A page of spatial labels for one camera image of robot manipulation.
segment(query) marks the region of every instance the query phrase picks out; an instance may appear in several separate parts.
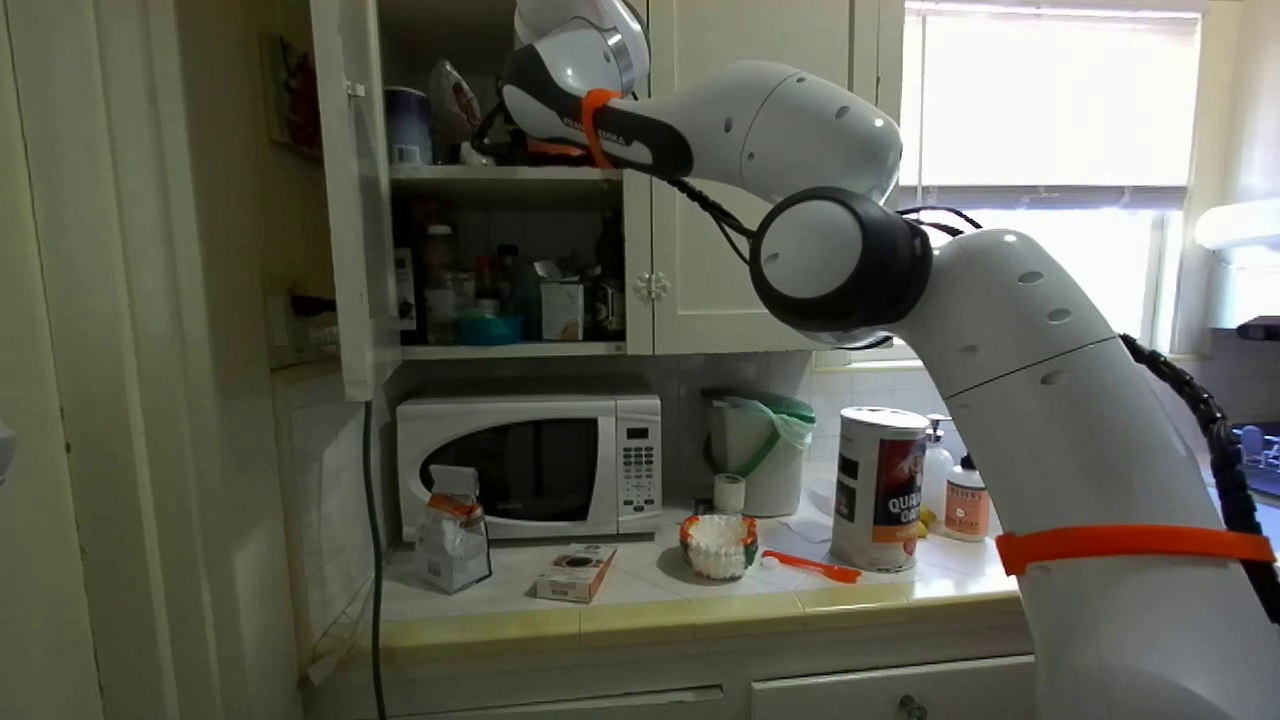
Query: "microwave control panel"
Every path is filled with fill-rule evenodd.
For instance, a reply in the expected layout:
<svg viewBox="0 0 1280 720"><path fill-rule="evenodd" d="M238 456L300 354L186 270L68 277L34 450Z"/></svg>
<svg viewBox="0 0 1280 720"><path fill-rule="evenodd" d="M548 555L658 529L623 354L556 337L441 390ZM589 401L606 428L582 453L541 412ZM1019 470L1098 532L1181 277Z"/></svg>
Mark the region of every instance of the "microwave control panel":
<svg viewBox="0 0 1280 720"><path fill-rule="evenodd" d="M658 419L620 418L623 488L620 521L655 517L663 510Z"/></svg>

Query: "bowl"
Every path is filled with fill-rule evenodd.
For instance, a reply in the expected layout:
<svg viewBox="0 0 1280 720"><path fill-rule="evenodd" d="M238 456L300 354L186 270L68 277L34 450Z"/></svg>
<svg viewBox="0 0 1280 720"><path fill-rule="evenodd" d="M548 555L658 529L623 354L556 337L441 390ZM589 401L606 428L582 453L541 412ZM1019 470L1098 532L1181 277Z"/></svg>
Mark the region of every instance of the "bowl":
<svg viewBox="0 0 1280 720"><path fill-rule="evenodd" d="M679 551L697 577L740 581L759 560L759 532L751 517L697 511L679 523Z"/></svg>

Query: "orange object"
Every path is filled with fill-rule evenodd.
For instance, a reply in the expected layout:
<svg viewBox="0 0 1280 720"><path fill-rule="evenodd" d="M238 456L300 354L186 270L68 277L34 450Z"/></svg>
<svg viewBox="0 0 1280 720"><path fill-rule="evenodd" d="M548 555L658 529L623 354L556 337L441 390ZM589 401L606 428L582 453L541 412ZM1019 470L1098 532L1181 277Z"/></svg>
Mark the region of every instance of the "orange object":
<svg viewBox="0 0 1280 720"><path fill-rule="evenodd" d="M849 563L819 563L819 560L808 560L808 555L790 555L790 551L765 551L765 555L772 555L772 560L778 560L778 563L789 563L789 569L810 569L810 574L824 574L827 581L837 581L837 586L855 586L855 569L849 569Z"/></svg>
<svg viewBox="0 0 1280 720"><path fill-rule="evenodd" d="M1005 532L996 536L996 551L1007 577L1022 577L1027 563L1092 555L1209 555L1258 563L1277 560L1262 536L1171 523L1051 529L1030 536Z"/></svg>
<svg viewBox="0 0 1280 720"><path fill-rule="evenodd" d="M611 89L589 89L582 109L581 109L581 126L582 126L589 154L590 154L596 170L611 170L600 147L600 127L596 127L596 114L606 109L611 95L617 95Z"/></svg>

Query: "open cabinet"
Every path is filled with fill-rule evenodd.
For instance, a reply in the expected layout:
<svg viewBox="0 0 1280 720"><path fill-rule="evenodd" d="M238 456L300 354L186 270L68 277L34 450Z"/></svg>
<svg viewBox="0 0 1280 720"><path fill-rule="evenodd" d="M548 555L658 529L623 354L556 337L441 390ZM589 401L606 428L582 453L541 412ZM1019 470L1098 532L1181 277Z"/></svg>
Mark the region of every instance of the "open cabinet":
<svg viewBox="0 0 1280 720"><path fill-rule="evenodd" d="M898 0L646 0L635 12L650 42L650 95L733 61L778 61L880 109L898 106ZM658 182L589 165L458 165L441 137L433 165L392 170L382 93L424 89L446 61L493 109L512 0L313 0L313 31L353 401L376 398L402 361L810 347L759 310L713 219ZM765 217L742 194L702 187L742 219Z"/></svg>

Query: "countertop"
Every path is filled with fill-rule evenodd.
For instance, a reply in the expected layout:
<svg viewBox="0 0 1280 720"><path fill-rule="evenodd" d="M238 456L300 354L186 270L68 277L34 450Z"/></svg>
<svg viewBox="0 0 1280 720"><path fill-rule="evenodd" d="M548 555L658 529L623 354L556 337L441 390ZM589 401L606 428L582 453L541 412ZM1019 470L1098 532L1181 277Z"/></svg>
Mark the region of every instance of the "countertop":
<svg viewBox="0 0 1280 720"><path fill-rule="evenodd" d="M458 648L486 642L565 642L650 628L804 623L842 611L910 611L934 604L1017 604L993 539L928 536L909 574L863 574L837 586L819 574L759 560L742 581L698 581L679 555L669 511L650 539L617 539L617 560L590 604L533 602L527 586L566 545L493 549L493 577L463 592L433 592L411 551L399 551L382 586L382 652ZM833 523L824 510L759 523L765 549L824 560Z"/></svg>

